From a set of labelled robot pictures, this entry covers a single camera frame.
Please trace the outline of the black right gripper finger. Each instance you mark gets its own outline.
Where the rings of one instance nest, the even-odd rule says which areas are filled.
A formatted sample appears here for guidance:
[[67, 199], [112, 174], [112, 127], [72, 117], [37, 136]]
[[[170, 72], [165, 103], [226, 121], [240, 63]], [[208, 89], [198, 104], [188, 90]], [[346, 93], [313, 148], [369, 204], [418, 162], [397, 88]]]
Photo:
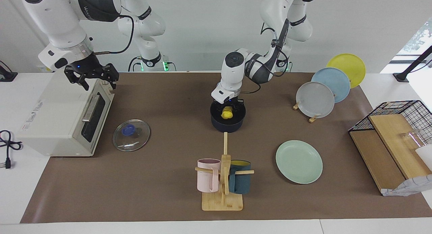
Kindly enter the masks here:
[[82, 75], [80, 75], [80, 77], [78, 77], [75, 74], [74, 69], [71, 66], [69, 66], [69, 65], [67, 65], [64, 68], [64, 74], [66, 75], [66, 77], [67, 77], [67, 79], [69, 80], [70, 83], [72, 83], [72, 84], [78, 84], [78, 85], [82, 86], [86, 91], [88, 91], [89, 85], [88, 85], [88, 83], [85, 80], [84, 74], [82, 74]]
[[113, 64], [105, 65], [105, 81], [109, 82], [112, 89], [116, 89], [119, 73]]

